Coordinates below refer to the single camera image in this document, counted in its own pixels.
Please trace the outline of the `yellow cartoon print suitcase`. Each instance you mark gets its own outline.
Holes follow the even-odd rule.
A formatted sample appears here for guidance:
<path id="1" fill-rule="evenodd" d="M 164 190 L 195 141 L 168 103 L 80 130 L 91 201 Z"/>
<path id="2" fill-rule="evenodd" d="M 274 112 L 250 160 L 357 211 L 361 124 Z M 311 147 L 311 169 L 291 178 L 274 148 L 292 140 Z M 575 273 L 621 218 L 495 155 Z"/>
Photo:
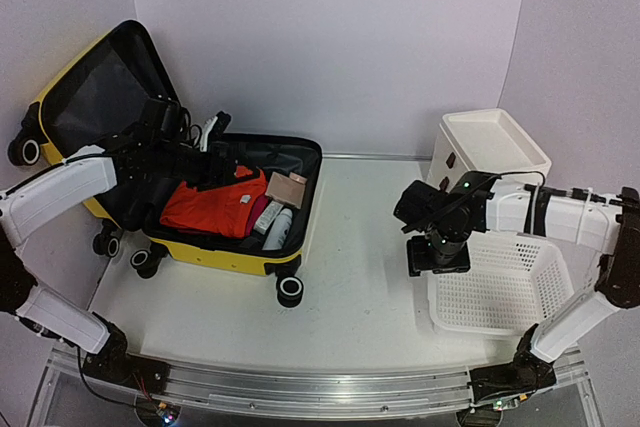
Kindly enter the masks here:
<path id="1" fill-rule="evenodd" d="M 90 47 L 29 106 L 8 157 L 17 166 L 48 159 L 43 173 L 17 189 L 35 188 L 40 200 L 87 205 L 103 224 L 93 240 L 95 253 L 112 257 L 120 248 L 119 231 L 141 231 L 150 245 L 130 259 L 139 276 L 155 275 L 165 257 L 271 275 L 279 303 L 297 306 L 304 292 L 297 270 L 321 167 L 320 146 L 303 138 L 227 128 L 210 143 L 208 151 L 214 143 L 237 149 L 238 183 L 257 178 L 258 170 L 268 183 L 274 172 L 307 179 L 302 207 L 283 205 L 293 211 L 283 247 L 264 251 L 271 226 L 265 235 L 252 230 L 248 237 L 231 239 L 160 224 L 165 205 L 184 182 L 169 177 L 172 152 L 180 144 L 198 149 L 201 128 L 179 103 L 144 26 L 128 20 Z"/>

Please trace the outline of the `orange garment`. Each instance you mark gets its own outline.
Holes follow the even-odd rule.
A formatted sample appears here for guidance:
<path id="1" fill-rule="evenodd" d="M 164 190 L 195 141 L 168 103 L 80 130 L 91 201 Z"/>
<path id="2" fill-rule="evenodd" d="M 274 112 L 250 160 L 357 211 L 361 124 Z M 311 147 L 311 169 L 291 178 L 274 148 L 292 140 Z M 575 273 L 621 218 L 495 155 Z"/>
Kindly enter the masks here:
<path id="1" fill-rule="evenodd" d="M 165 205 L 160 224 L 181 232 L 245 238 L 251 208 L 258 197 L 265 195 L 268 185 L 265 173 L 258 173 L 257 178 L 206 191 L 182 182 Z"/>

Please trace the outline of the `white perforated plastic basket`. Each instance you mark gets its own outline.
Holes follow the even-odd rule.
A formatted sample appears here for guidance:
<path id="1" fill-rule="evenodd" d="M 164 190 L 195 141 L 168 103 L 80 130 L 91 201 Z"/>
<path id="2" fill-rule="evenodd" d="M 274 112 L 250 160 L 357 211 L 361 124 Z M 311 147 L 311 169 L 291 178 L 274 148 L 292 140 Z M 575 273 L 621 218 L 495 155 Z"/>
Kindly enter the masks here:
<path id="1" fill-rule="evenodd" d="M 467 247 L 469 271 L 428 276 L 429 314 L 438 331 L 520 337 L 574 294 L 561 250 L 546 239 L 474 232 Z"/>

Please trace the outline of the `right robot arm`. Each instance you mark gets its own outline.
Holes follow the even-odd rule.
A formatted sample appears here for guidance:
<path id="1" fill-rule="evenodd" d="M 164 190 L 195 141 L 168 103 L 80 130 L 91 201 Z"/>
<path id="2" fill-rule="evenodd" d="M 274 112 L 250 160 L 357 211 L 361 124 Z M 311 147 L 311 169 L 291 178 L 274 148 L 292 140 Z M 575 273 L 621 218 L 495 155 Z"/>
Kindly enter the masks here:
<path id="1" fill-rule="evenodd" d="M 470 171 L 448 190 L 416 181 L 394 209 L 408 273 L 425 277 L 435 328 L 517 339 L 469 374 L 471 403 L 502 410 L 551 388 L 556 361 L 639 304 L 639 195 L 556 189 L 540 172 Z"/>

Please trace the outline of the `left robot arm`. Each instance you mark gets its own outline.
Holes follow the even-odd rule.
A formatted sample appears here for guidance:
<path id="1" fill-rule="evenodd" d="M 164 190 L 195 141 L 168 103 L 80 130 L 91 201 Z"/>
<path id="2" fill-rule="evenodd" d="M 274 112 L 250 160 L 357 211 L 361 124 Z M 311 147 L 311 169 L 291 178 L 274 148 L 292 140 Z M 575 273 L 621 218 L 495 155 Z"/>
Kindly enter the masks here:
<path id="1" fill-rule="evenodd" d="M 85 239 L 76 227 L 60 233 L 62 218 L 97 195 L 151 174 L 184 181 L 198 190 L 230 185 L 237 158 L 222 140 L 231 117 L 218 112 L 193 146 L 182 137 L 183 109 L 151 99 L 140 119 L 119 133 L 81 147 L 1 193 L 1 310 L 37 334 L 47 334 L 86 353 L 114 384 L 133 379 L 135 361 L 125 334 L 80 308 L 39 278 L 23 258 L 30 238 L 51 235 L 75 248 Z"/>

